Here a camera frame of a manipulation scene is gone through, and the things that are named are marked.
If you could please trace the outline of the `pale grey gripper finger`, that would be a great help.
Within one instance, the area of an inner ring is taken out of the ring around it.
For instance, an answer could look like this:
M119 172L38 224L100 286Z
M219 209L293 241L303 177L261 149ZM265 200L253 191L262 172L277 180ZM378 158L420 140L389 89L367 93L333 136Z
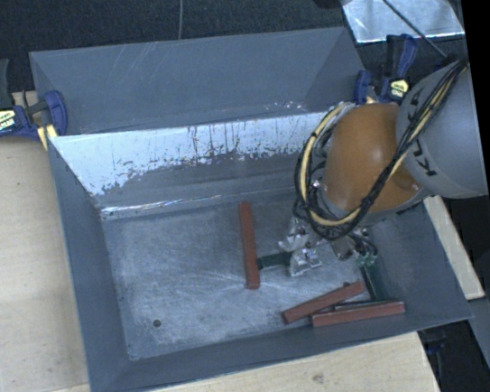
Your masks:
M315 248L301 248L291 252L288 264L289 276L297 277L322 266Z
M281 251L304 248L311 242L310 226L305 220L292 217L284 236L279 241Z

